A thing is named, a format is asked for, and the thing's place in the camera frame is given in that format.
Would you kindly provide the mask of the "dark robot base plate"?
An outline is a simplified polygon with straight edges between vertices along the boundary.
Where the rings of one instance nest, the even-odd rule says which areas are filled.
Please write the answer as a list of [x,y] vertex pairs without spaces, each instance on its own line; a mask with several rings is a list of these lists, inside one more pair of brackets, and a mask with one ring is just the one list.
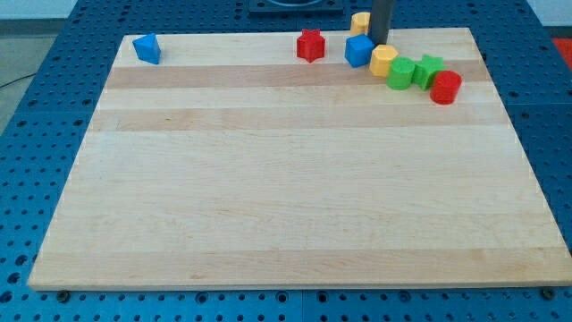
[[342,0],[248,0],[250,13],[342,13]]

